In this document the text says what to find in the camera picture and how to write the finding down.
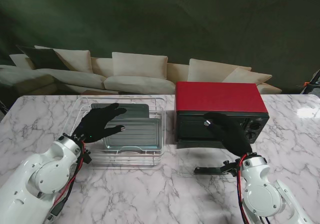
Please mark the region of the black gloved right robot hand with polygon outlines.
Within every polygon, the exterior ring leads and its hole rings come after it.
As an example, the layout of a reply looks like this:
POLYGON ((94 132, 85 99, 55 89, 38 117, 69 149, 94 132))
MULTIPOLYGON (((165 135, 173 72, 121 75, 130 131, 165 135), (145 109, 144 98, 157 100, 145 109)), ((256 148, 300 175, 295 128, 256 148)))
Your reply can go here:
POLYGON ((244 130, 235 119, 218 112, 208 112, 203 117, 206 128, 230 153, 242 157, 253 152, 244 130))

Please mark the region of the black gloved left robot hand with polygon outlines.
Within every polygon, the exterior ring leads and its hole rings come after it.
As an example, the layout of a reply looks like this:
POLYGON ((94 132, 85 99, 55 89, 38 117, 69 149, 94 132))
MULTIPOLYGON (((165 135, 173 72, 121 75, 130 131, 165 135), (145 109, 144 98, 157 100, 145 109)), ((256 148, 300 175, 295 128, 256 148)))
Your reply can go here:
POLYGON ((125 130, 123 125, 106 126, 115 117, 126 112, 127 110, 119 107, 118 103, 103 108, 93 108, 81 119, 71 136, 87 144, 120 133, 125 130))

